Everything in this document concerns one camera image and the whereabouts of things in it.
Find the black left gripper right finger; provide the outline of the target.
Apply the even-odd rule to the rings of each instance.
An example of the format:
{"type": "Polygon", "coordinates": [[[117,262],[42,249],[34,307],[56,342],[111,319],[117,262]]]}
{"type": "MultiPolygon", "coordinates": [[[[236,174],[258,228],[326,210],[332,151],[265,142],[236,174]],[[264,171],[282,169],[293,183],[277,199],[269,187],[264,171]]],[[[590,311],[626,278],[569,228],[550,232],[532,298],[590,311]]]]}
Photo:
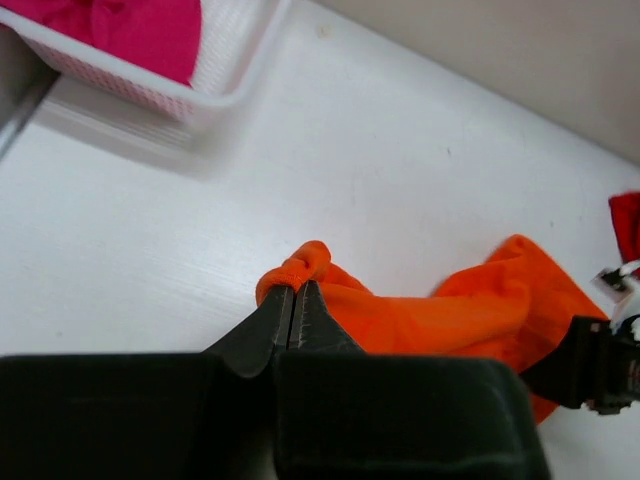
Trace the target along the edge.
{"type": "Polygon", "coordinates": [[[547,479],[529,394],[491,359],[368,354],[298,291],[275,360],[282,479],[547,479]]]}

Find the orange t-shirt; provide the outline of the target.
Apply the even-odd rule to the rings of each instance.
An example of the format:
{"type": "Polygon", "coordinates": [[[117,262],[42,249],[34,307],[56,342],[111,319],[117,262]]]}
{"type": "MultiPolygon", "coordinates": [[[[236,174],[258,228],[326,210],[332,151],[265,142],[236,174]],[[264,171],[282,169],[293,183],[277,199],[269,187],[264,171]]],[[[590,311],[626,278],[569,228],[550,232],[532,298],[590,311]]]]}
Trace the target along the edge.
{"type": "Polygon", "coordinates": [[[532,240],[513,235],[488,259],[428,297],[383,297],[335,265],[320,241],[303,244],[256,287],[320,285],[329,313],[368,353],[488,357],[517,372],[557,347],[575,316],[605,314],[532,240]]]}

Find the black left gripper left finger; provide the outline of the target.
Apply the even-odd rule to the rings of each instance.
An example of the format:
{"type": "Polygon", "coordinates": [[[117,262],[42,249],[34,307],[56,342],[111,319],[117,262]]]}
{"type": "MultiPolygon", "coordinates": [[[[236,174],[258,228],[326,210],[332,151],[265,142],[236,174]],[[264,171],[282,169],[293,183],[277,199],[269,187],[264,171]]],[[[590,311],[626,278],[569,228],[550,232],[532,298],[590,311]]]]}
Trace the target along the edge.
{"type": "Polygon", "coordinates": [[[5,479],[272,479],[270,367],[294,293],[201,352],[1,360],[5,479]]]}

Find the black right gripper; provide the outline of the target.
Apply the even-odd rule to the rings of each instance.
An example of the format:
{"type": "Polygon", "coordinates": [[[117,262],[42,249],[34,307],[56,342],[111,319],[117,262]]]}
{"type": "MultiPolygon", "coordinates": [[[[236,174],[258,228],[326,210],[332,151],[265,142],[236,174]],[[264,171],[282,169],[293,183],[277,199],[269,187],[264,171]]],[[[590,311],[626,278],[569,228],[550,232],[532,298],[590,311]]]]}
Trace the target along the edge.
{"type": "Polygon", "coordinates": [[[560,406],[620,414],[639,400],[639,316],[619,324],[574,318],[559,345],[520,378],[560,406]]]}

